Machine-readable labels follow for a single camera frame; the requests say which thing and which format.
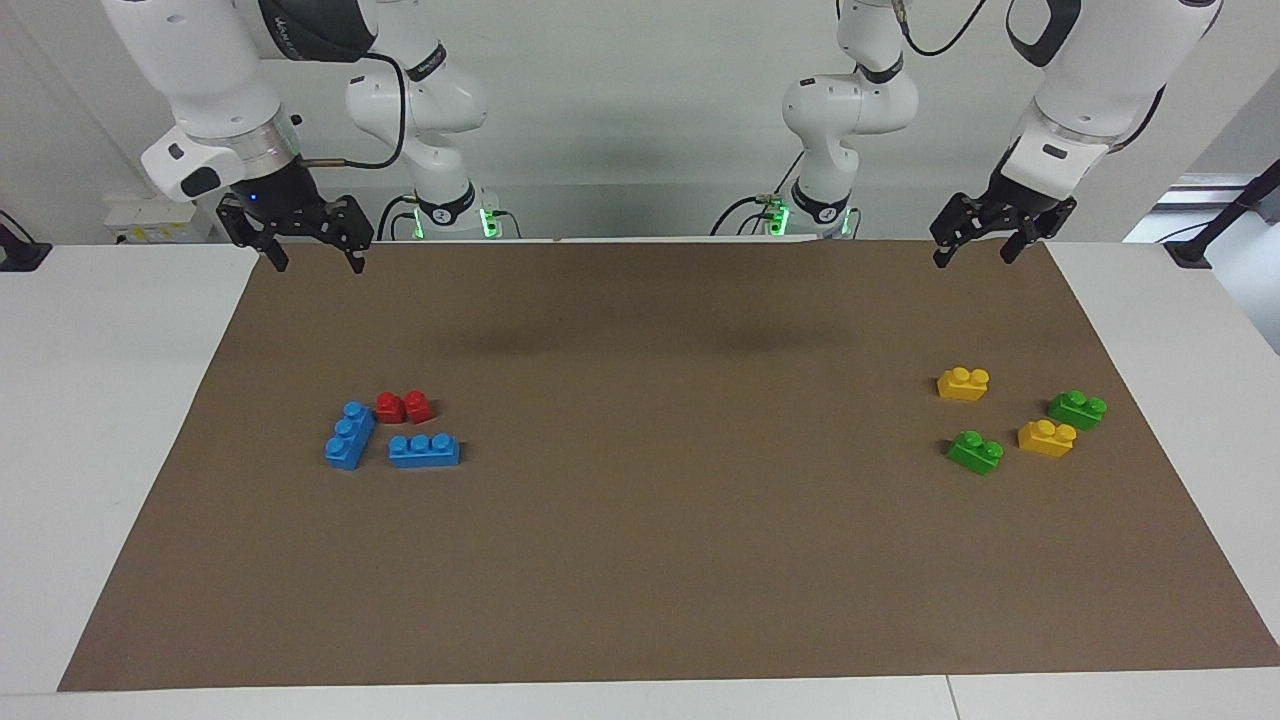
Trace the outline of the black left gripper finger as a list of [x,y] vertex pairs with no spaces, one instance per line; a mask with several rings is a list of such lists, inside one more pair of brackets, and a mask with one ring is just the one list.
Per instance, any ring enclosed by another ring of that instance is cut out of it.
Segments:
[[984,219],[986,199],[955,193],[931,223],[934,241],[933,263],[945,269],[964,245],[988,233]]
[[1061,225],[1060,215],[1019,217],[1012,224],[1012,233],[1001,247],[1001,259],[1005,264],[1014,264],[1033,243],[1055,237]]

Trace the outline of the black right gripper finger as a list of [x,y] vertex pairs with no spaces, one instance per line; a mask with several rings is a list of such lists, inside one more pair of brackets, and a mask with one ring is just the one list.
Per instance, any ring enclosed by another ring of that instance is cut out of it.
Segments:
[[374,227],[355,196],[343,195],[323,204],[317,240],[339,250],[355,274],[365,272],[372,238]]
[[224,195],[218,204],[218,219],[230,242],[239,249],[252,249],[283,273],[288,268],[288,255],[282,247],[275,228],[268,223],[255,228],[242,201],[234,195]]

